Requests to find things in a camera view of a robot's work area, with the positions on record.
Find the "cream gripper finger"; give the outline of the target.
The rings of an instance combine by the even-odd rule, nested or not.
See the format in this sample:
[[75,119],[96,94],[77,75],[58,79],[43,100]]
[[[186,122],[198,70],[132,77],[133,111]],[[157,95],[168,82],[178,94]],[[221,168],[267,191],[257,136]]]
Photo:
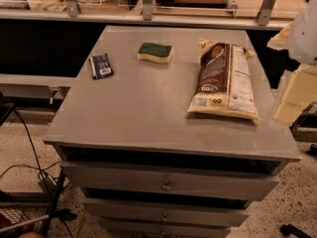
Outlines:
[[274,120],[291,126],[317,100],[317,65],[301,64],[286,85]]
[[288,49],[288,38],[290,34],[292,24],[289,23],[282,30],[280,30],[275,36],[269,39],[267,47],[276,51]]

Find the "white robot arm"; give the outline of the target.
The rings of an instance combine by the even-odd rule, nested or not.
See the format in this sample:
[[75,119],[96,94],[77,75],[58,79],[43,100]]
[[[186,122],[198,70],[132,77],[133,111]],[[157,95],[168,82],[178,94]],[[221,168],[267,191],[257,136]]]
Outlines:
[[294,21],[271,38],[267,46],[288,50],[299,67],[290,76],[274,120],[292,125],[313,101],[317,100],[317,0],[309,0]]

